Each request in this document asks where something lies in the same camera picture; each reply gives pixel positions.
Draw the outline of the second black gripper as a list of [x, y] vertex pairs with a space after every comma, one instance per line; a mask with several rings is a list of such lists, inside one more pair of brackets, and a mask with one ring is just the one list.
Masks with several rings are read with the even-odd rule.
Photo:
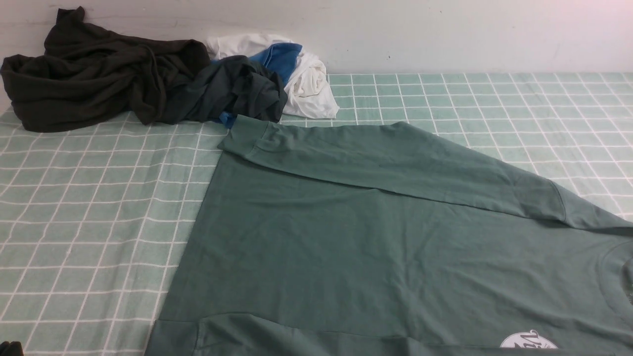
[[2, 342], [0, 356], [24, 356], [21, 342]]

